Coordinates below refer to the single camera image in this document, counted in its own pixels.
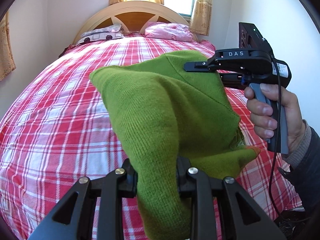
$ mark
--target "white wall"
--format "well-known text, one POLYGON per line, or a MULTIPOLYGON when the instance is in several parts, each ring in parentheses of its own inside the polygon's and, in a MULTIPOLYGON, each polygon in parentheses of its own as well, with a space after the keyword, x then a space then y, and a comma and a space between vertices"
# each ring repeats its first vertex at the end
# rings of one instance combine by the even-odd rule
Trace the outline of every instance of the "white wall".
POLYGON ((0 82, 0 119, 48 60, 47 0, 15 0, 9 10, 16 69, 0 82))
POLYGON ((199 40, 205 39, 224 49, 230 21, 232 0, 212 0, 212 17, 209 36, 198 35, 199 40))
POLYGON ((238 47, 238 22, 254 23, 290 67, 288 90, 297 94, 303 118, 320 132, 320 34, 298 0, 232 0, 225 48, 238 47))
POLYGON ((109 0, 15 0, 9 11, 17 68, 0 82, 0 119, 20 93, 109 0))
POLYGON ((56 59, 72 44, 84 23, 108 6, 109 0, 48 0, 50 57, 56 59))

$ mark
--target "dark jacket sleeve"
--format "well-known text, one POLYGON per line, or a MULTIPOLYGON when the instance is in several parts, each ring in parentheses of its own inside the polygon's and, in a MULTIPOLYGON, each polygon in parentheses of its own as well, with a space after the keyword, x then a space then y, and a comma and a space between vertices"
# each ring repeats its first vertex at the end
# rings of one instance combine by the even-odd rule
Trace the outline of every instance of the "dark jacket sleeve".
POLYGON ((299 165, 290 172, 279 170, 290 181, 302 200, 302 206, 307 212, 320 201, 320 138, 311 128, 311 140, 299 165))

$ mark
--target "label sticker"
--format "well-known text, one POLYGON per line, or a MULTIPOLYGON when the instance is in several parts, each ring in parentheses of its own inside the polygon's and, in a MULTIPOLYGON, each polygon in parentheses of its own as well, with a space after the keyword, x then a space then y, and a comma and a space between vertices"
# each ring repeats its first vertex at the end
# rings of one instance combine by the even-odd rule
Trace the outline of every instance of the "label sticker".
MULTIPOLYGON (((277 63, 279 74, 281 77, 287 78, 289 76, 288 67, 285 64, 277 63)), ((272 73, 273 75, 277 75, 277 70, 275 68, 275 64, 272 63, 272 73)))

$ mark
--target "bed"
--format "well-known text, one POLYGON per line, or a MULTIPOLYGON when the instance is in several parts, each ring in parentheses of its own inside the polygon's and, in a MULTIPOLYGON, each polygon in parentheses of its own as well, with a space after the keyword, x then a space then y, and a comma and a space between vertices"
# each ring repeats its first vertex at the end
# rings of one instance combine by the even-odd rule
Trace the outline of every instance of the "bed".
MULTIPOLYGON (((121 2, 101 10, 84 24, 74 44, 81 33, 114 23, 122 24, 125 38, 72 46, 35 78, 0 122, 0 215, 5 222, 2 228, 7 226, 18 239, 27 239, 81 176, 103 177, 126 158, 100 95, 89 81, 93 70, 131 65, 174 50, 214 55, 195 35, 192 42, 144 38, 148 21, 188 25, 179 14, 151 2, 121 2)), ((243 92, 225 91, 241 117, 239 126, 246 143, 261 149, 237 181, 275 219, 268 196, 273 154, 253 131, 243 92)), ((277 166, 289 169, 279 157, 277 166)), ((278 171, 272 193, 280 211, 301 205, 293 186, 278 171)), ((136 199, 123 199, 123 218, 125 239, 147 239, 136 199)))

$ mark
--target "black cable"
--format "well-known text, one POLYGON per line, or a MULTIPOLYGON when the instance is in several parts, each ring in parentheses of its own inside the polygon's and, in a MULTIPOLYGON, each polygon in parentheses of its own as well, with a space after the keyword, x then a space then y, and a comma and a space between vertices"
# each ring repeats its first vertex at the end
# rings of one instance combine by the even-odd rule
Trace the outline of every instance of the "black cable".
POLYGON ((281 213, 279 212, 279 210, 278 210, 278 208, 276 206, 276 203, 275 203, 275 201, 273 199, 272 192, 271 192, 272 179, 273 179, 273 174, 274 174, 275 166, 276 166, 278 133, 279 133, 279 129, 280 129, 280 114, 281 114, 281 81, 280 81, 280 73, 279 73, 278 65, 277 65, 277 62, 276 62, 275 58, 272 59, 272 62, 275 65, 275 69, 276 69, 276 72, 277 72, 278 86, 279 86, 279 92, 278 93, 279 93, 279 95, 278 95, 278 118, 277 118, 278 124, 277 124, 277 129, 276 129, 276 134, 275 134, 275 136, 276 136, 276 145, 275 145, 275 152, 274 152, 274 155, 273 155, 273 161, 272 161, 271 173, 270 173, 270 179, 269 179, 269 196, 270 196, 271 203, 272 203, 273 207, 276 210, 276 213, 278 214, 278 216, 282 220, 290 222, 290 223, 300 223, 300 222, 307 221, 310 217, 305 218, 305 219, 301 219, 301 220, 297 220, 297 221, 293 221, 293 220, 284 218, 281 215, 281 213))

